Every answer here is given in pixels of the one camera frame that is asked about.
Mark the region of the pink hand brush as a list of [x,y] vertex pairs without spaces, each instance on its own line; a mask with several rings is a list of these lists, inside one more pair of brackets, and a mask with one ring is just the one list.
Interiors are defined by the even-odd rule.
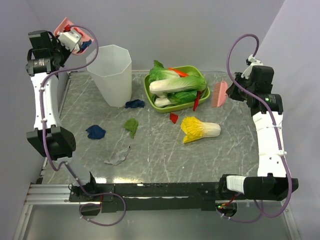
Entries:
[[212,95],[212,108],[220,108],[226,101],[228,83],[226,81],[218,82],[214,85]]

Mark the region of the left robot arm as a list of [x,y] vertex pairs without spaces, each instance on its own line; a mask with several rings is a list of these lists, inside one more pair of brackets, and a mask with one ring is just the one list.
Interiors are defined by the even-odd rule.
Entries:
[[33,85],[36,113],[33,131],[26,137],[54,171],[64,168],[73,177],[71,194],[93,201],[99,195],[99,188],[75,154],[75,136],[62,126],[57,99],[59,73],[63,72],[73,51],[79,50],[83,37],[84,34],[74,28],[57,34],[47,30],[28,33],[32,47],[28,50],[25,68]]

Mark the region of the pink dustpan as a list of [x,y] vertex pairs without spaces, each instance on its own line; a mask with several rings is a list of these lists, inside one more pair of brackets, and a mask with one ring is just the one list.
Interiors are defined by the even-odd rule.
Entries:
[[[81,40],[80,40],[80,46],[84,41],[92,40],[92,43],[95,41],[92,37],[90,37],[88,34],[86,34],[82,29],[79,27],[74,26],[74,24],[67,18],[65,17],[63,21],[59,24],[59,26],[55,29],[53,35],[57,37],[58,39],[58,32],[68,32],[71,29],[76,30],[80,35],[81,35]],[[73,55],[81,55],[83,52],[78,51],[76,54]]]

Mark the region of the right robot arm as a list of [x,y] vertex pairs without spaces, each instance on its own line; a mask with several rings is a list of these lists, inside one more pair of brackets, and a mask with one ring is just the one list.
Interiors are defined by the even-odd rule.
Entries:
[[272,94],[272,67],[253,64],[235,74],[235,83],[226,90],[232,100],[245,101],[255,125],[258,142],[258,171],[254,177],[224,174],[218,193],[230,199],[241,193],[249,200],[282,201],[288,195],[288,179],[282,157],[285,155],[282,121],[283,101]]

